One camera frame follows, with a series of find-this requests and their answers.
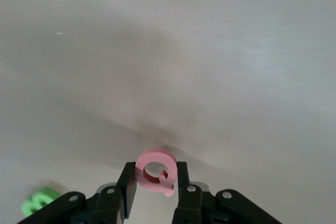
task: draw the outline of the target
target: metal bolt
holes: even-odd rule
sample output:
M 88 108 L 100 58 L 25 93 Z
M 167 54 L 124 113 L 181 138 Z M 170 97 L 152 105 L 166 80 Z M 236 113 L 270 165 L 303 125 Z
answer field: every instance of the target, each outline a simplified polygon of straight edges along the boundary
M 231 199 L 231 198 L 232 198 L 232 194 L 229 193 L 228 191 L 224 191 L 224 192 L 222 193 L 222 196 L 223 196 L 223 198 L 225 198 L 225 199 Z
M 194 187 L 194 186 L 188 186 L 188 187 L 187 187 L 187 190 L 188 190 L 189 192 L 193 193 L 194 191 L 196 191 L 196 187 Z
M 110 188 L 106 191 L 107 194 L 113 194 L 114 193 L 114 189 L 113 188 Z
M 76 201 L 78 199 L 77 195 L 73 195 L 69 198 L 69 201 Z

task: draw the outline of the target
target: green number 8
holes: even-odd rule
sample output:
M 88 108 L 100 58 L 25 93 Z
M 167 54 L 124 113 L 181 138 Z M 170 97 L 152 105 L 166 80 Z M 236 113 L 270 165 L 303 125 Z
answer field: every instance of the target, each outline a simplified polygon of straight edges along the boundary
M 35 213 L 36 211 L 40 210 L 45 205 L 53 202 L 59 196 L 60 196 L 59 193 L 55 192 L 50 188 L 42 188 L 41 190 L 32 194 L 30 198 L 26 199 L 22 203 L 21 205 L 22 213 L 26 217 L 28 217 L 33 213 Z

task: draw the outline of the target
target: pink foam letter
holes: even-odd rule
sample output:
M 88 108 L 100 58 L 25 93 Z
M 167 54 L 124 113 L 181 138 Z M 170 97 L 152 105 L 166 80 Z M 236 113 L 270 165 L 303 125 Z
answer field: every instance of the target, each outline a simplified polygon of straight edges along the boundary
M 149 175 L 145 167 L 148 163 L 158 162 L 168 168 L 160 172 L 159 177 Z M 135 177 L 139 185 L 150 191 L 162 191 L 165 196 L 172 196 L 174 193 L 174 182 L 177 178 L 177 160 L 170 151 L 163 148 L 152 148 L 143 152 L 135 164 Z

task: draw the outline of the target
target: pink object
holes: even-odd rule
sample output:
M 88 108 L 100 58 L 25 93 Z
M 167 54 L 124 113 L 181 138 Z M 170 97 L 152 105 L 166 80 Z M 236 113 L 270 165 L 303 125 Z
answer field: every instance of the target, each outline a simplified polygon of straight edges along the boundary
M 158 162 L 168 168 L 160 172 L 159 177 L 149 175 L 145 167 L 152 162 Z M 135 164 L 135 178 L 139 185 L 150 191 L 162 191 L 165 196 L 172 196 L 174 193 L 174 183 L 177 178 L 177 160 L 173 153 L 163 148 L 152 148 L 143 152 Z

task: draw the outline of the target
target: gray surface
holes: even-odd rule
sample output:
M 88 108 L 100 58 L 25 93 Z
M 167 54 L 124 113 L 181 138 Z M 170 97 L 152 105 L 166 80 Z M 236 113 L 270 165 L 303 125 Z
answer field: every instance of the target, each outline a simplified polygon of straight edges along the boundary
M 0 0 L 0 223 L 167 146 L 211 192 L 336 219 L 335 0 Z M 127 223 L 170 223 L 139 188 Z

